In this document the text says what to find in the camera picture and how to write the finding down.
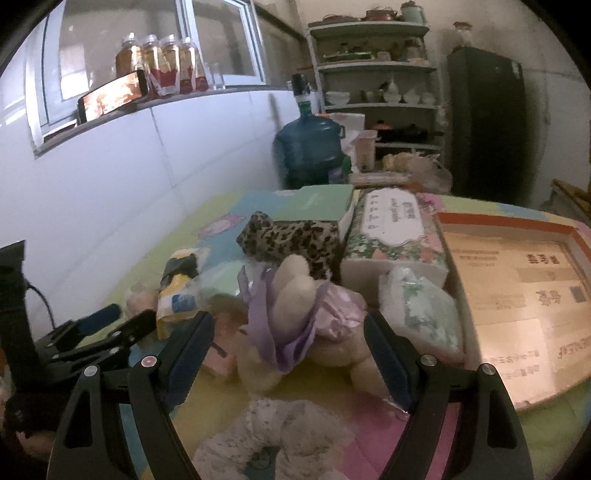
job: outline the floral tissue box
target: floral tissue box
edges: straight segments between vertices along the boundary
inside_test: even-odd
[[[433,220],[435,204],[428,194],[362,190],[341,264],[343,286],[378,306],[379,276],[399,265],[442,287],[448,269]]]

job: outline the stuffed animal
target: stuffed animal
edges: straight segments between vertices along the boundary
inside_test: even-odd
[[[255,270],[252,287],[244,272],[239,278],[248,325],[236,334],[232,353],[244,387],[263,394],[304,358],[314,338],[312,312],[322,285],[299,255],[287,257],[276,271],[265,264]]]
[[[260,264],[252,286],[243,278],[248,325],[232,353],[244,387],[254,394],[275,388],[304,356],[326,367],[351,367],[354,388],[388,397],[363,335],[363,297],[326,280],[314,281],[308,262],[287,257],[275,271]]]
[[[317,336],[307,356],[324,367],[351,367],[351,382],[355,390],[379,398],[389,397],[388,388],[365,342],[363,323],[353,328],[350,335],[341,341]]]

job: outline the black cable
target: black cable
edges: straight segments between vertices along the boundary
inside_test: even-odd
[[[37,295],[39,295],[41,297],[41,299],[43,300],[43,303],[45,304],[45,307],[47,309],[47,313],[49,314],[49,321],[51,322],[51,328],[53,330],[55,330],[56,329],[56,321],[53,319],[53,312],[51,311],[51,307],[49,306],[49,302],[45,298],[45,295],[43,293],[41,293],[41,290],[39,290],[36,286],[31,285],[30,283],[28,283],[27,285],[28,285],[27,290],[30,288]]]

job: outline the plastic bag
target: plastic bag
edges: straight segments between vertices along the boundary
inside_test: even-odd
[[[158,287],[137,282],[125,294],[125,314],[133,318],[144,310],[158,309]]]
[[[439,155],[417,155],[411,161],[409,180],[420,184],[423,192],[449,194],[452,179],[452,174],[439,163]]]
[[[251,271],[250,261],[222,262],[200,272],[182,287],[168,295],[160,295],[158,301],[158,338],[167,339],[179,322],[193,318],[199,310],[207,310],[215,316],[229,312],[239,316],[246,311],[238,288],[238,272],[245,267]]]
[[[408,267],[394,267],[379,278],[379,305],[392,330],[407,337],[419,353],[461,364],[463,330],[452,297]]]

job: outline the cardboard box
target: cardboard box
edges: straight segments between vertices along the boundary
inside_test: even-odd
[[[340,266],[342,285],[378,306],[378,279],[396,265],[442,287],[447,277],[435,207],[421,194],[361,190]]]
[[[517,409],[591,375],[591,248],[572,226],[439,213],[466,368],[494,365]]]
[[[341,243],[345,241],[355,210],[352,185],[310,185],[294,191],[289,201],[271,217],[276,222],[314,220],[334,223],[339,227]]]

